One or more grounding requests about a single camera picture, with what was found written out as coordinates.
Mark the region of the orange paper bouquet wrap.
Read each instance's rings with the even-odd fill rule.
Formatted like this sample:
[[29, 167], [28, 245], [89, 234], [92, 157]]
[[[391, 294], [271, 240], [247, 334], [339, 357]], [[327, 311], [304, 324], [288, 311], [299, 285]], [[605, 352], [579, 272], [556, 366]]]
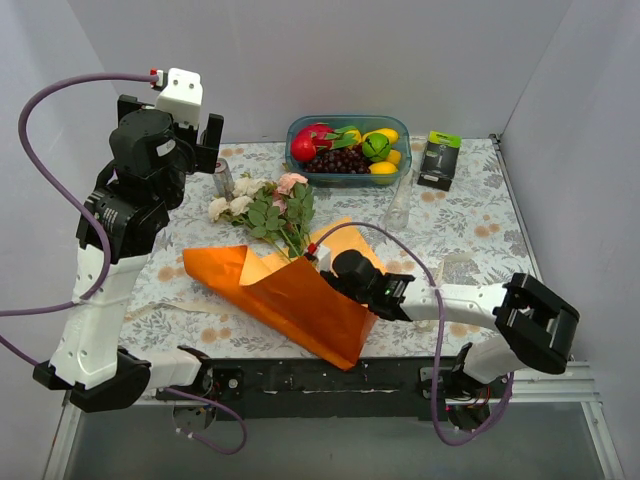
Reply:
[[376, 321], [304, 258], [260, 258], [237, 245], [189, 248], [183, 263], [191, 278], [341, 370], [356, 365]]

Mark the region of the artificial flower bunch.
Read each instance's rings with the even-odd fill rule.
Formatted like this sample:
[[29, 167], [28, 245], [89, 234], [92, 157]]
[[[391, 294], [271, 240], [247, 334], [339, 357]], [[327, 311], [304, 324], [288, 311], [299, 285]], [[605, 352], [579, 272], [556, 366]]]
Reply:
[[243, 176], [233, 182], [230, 194], [210, 202], [208, 216], [245, 228], [292, 260], [303, 256], [311, 243], [314, 204], [313, 187], [300, 174], [285, 173], [277, 181]]

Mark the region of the cream printed ribbon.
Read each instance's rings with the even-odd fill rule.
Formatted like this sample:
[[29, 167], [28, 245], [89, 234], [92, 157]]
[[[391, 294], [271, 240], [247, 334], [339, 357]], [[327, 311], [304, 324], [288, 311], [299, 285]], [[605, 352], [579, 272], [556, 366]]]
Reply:
[[[449, 254], [443, 257], [438, 265], [436, 274], [434, 275], [436, 283], [438, 285], [442, 285], [444, 283], [444, 270], [447, 263], [468, 262], [471, 261], [474, 256], [475, 252], [473, 250], [468, 250], [461, 253]], [[215, 315], [243, 315], [243, 312], [240, 309], [228, 303], [218, 305], [215, 303], [209, 303], [208, 301], [204, 300], [198, 300], [194, 302], [170, 301], [151, 302], [138, 309], [129, 308], [125, 315], [125, 321], [134, 321], [146, 314], [150, 314], [152, 311], [157, 311], [160, 309], [178, 309], [185, 312], [197, 312]]]

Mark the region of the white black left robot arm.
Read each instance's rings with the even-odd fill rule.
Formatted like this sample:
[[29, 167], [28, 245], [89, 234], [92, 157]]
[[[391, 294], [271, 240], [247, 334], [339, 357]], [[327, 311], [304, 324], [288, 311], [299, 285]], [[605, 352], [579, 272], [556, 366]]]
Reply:
[[73, 306], [56, 351], [33, 371], [38, 383], [68, 392], [85, 413], [127, 408], [149, 390], [169, 387], [172, 397], [183, 392], [193, 400], [212, 390], [206, 354], [185, 346], [136, 353], [119, 339], [136, 280], [184, 199], [187, 176], [215, 169], [223, 125], [211, 114], [200, 131], [167, 107], [118, 100], [113, 158], [84, 203], [90, 218], [77, 228]]

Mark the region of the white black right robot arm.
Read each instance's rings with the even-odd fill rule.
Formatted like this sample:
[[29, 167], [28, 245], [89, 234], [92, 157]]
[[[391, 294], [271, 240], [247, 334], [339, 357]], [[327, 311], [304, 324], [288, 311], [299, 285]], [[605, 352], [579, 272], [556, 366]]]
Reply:
[[448, 397], [475, 397], [494, 380], [530, 368], [550, 375], [565, 372], [580, 315], [536, 278], [516, 273], [504, 284], [444, 284], [433, 288], [412, 275], [384, 273], [357, 250], [337, 255], [321, 247], [318, 272], [347, 298], [387, 321], [444, 318], [495, 331], [469, 343], [453, 366], [440, 374]]

